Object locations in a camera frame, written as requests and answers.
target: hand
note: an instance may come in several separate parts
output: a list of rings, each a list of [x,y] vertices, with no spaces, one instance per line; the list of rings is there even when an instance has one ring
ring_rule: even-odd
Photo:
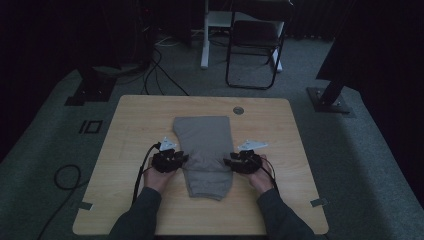
[[[271,172],[271,168],[268,165],[266,160],[266,155],[261,155],[262,159],[262,167],[265,168],[268,172]],[[271,182],[271,178],[266,174],[263,169],[258,169],[258,171],[252,174],[241,174],[242,176],[247,177],[249,179],[250,185],[252,185],[259,194],[262,194],[269,189],[273,188],[273,184]]]
[[[169,180],[175,175],[176,171],[169,173],[158,172],[155,168],[151,167],[144,172],[144,186],[158,191],[160,194],[168,185]]]

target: white plastic piece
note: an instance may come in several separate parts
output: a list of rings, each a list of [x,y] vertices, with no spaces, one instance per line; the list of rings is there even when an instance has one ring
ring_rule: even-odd
[[[252,140],[246,140],[242,145],[238,146],[239,151],[248,151],[258,148],[267,147],[268,143],[266,142],[258,142],[258,141],[252,141]]]
[[[160,144],[159,151],[169,150],[169,149],[175,148],[176,146],[177,146],[177,144],[173,143],[167,137],[164,137],[161,144]]]

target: wooden table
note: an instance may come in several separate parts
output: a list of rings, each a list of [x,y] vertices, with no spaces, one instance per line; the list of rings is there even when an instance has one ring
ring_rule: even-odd
[[[234,107],[242,107],[244,113],[235,114]],[[123,96],[84,195],[83,202],[93,207],[79,209],[73,226],[76,234],[109,233],[131,206],[134,183],[147,150],[165,136],[178,143],[172,130],[177,116],[229,116],[235,148],[247,139],[267,142],[268,147],[255,152],[266,154],[272,162],[284,202],[316,234],[328,231],[322,207],[310,204],[319,196],[287,100]],[[156,234],[265,235],[256,199],[255,190],[236,173],[222,201],[190,198],[180,169],[163,194]]]

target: black stand base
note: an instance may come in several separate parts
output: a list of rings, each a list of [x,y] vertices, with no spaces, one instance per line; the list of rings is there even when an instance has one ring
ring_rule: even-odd
[[[107,102],[115,87],[116,78],[97,77],[95,88],[87,87],[87,81],[83,80],[74,96],[68,97],[65,106],[83,106],[85,102]]]
[[[333,103],[326,103],[322,99],[324,88],[306,88],[316,112],[341,113],[345,117],[355,117],[352,108],[348,107],[341,95]]]

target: sleeve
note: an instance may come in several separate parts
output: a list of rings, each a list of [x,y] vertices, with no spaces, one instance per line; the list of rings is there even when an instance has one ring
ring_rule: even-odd
[[[128,212],[122,214],[109,233],[109,240],[150,240],[156,230],[156,214],[162,197],[157,191],[144,187]]]
[[[257,203],[270,240],[315,239],[312,229],[283,202],[275,189],[263,193]]]

